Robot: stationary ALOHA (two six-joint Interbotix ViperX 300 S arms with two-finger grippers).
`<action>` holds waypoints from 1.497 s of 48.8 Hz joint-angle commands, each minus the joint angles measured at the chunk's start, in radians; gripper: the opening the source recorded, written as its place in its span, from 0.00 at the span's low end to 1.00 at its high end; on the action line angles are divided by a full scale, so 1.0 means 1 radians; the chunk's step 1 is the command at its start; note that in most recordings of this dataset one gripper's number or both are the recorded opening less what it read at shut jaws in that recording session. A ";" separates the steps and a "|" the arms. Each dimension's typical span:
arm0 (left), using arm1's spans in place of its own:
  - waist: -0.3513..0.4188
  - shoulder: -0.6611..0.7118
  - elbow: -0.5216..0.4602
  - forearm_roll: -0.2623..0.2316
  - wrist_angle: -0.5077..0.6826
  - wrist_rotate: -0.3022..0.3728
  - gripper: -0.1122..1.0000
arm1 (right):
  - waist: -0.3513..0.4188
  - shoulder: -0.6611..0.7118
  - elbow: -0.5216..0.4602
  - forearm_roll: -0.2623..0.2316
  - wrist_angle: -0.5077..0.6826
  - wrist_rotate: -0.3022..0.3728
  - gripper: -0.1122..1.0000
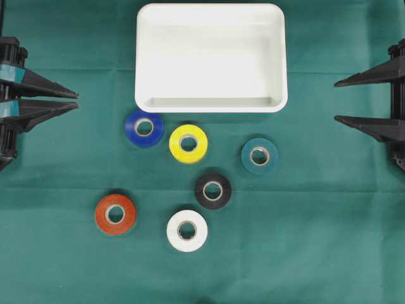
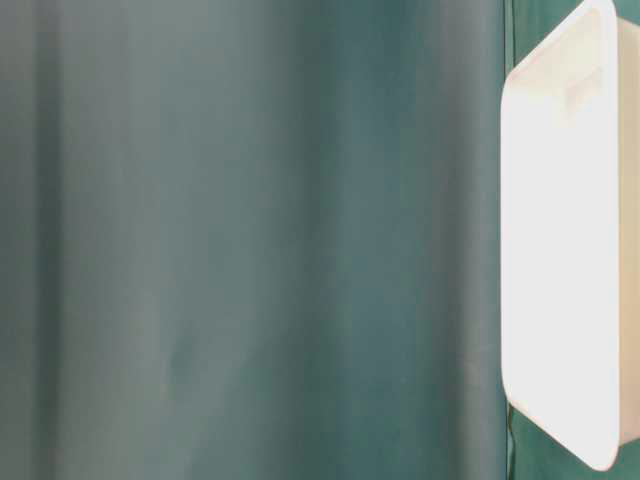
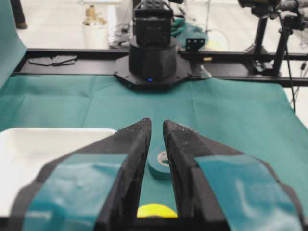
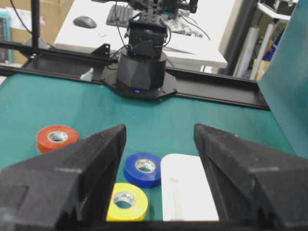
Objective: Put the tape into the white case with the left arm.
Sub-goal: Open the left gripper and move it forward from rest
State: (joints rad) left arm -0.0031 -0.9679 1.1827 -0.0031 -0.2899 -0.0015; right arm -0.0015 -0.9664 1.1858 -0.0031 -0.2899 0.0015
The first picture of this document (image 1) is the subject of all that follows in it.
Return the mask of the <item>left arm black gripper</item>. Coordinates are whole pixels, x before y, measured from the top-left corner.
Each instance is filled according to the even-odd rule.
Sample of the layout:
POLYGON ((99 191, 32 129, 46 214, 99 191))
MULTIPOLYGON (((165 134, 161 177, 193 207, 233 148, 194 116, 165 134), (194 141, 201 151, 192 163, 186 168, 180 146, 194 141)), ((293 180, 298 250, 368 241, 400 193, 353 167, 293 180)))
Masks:
POLYGON ((21 96, 78 98, 73 92, 24 67, 28 51, 16 37, 1 38, 1 169, 16 156, 16 137, 78 108, 76 102, 20 100, 21 96))

